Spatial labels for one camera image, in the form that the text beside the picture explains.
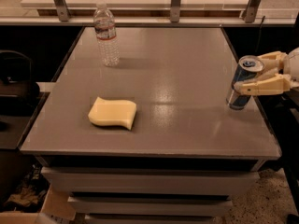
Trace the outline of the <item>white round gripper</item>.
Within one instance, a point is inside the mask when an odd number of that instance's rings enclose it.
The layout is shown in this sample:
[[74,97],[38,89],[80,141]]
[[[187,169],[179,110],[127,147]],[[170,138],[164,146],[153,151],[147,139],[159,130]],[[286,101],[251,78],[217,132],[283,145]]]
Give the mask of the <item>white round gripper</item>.
[[234,84],[235,90],[241,95],[260,96],[281,94],[291,88],[299,88],[299,48],[292,50],[288,55],[285,52],[273,51],[259,56],[265,70],[283,67],[283,75],[275,74],[262,81]]

